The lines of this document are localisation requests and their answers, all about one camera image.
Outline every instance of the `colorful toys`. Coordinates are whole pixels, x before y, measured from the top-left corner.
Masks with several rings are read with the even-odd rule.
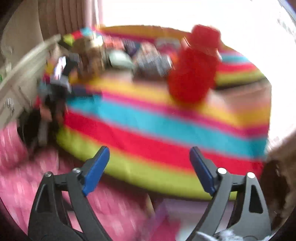
[[[194,104],[203,100],[215,85],[221,34],[216,29],[196,25],[185,40],[188,45],[179,53],[168,86],[175,100]]]
[[[29,149],[43,147],[55,141],[59,126],[64,121],[66,99],[69,97],[92,97],[84,86],[71,86],[69,79],[80,74],[80,58],[78,54],[59,58],[49,82],[40,82],[38,95],[41,103],[22,119],[18,128],[21,140]]]
[[[81,79],[100,76],[106,65],[106,53],[103,47],[102,36],[96,34],[77,39],[70,49],[72,53],[79,54],[82,61]]]

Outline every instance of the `wall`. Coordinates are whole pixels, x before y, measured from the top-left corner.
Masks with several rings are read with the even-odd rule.
[[[24,0],[3,31],[0,43],[1,52],[14,66],[28,51],[42,41],[38,0]]]

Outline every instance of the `brown teddy bear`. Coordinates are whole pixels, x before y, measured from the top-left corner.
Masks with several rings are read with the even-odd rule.
[[[86,36],[77,39],[70,50],[79,54],[82,62],[82,71],[79,78],[88,80],[100,76],[105,70],[105,50],[103,43],[95,36]]]
[[[273,229],[287,220],[296,206],[296,131],[267,154],[260,185]]]

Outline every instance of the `red stuffed toy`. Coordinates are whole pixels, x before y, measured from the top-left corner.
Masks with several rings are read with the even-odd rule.
[[[211,27],[196,25],[185,40],[188,44],[179,52],[175,69],[168,77],[168,86],[175,100],[195,104],[203,100],[215,85],[221,33]]]

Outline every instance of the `bed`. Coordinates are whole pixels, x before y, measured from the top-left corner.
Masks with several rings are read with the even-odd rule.
[[[159,37],[181,39],[185,32],[155,26],[116,26],[82,29],[66,36],[110,35],[153,42]],[[58,144],[78,159],[91,158],[102,146],[110,148],[105,172],[117,179],[158,193],[201,200],[204,192],[189,161],[198,146],[216,166],[244,175],[262,170],[271,107],[271,85],[235,50],[219,50],[222,63],[217,87],[206,100],[181,108],[165,83],[132,80],[128,72],[108,71],[87,82],[101,97],[68,101],[69,112],[57,135]],[[48,65],[45,73],[51,74]]]

